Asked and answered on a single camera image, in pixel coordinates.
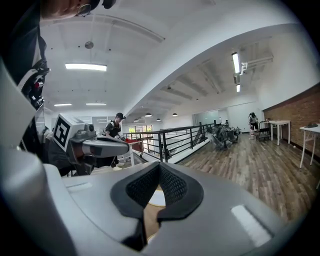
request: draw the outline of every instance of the ceiling light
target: ceiling light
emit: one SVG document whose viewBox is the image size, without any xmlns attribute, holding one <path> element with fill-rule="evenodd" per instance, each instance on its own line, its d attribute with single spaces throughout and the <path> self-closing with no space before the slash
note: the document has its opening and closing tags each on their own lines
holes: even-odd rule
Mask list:
<svg viewBox="0 0 320 256">
<path fill-rule="evenodd" d="M 65 68 L 67 70 L 98 70 L 107 71 L 106 65 L 98 64 L 84 64 L 84 63 L 66 63 Z"/>
<path fill-rule="evenodd" d="M 86 105 L 107 105 L 107 103 L 86 103 Z"/>
<path fill-rule="evenodd" d="M 233 53 L 232 54 L 232 59 L 233 59 L 233 65 L 234 65 L 234 72 L 235 73 L 240 73 L 240 65 L 239 65 L 239 56 L 238 53 Z"/>
<path fill-rule="evenodd" d="M 71 106 L 71 103 L 63 103 L 63 104 L 54 104 L 55 107 L 61 107 L 61 106 Z"/>
</svg>

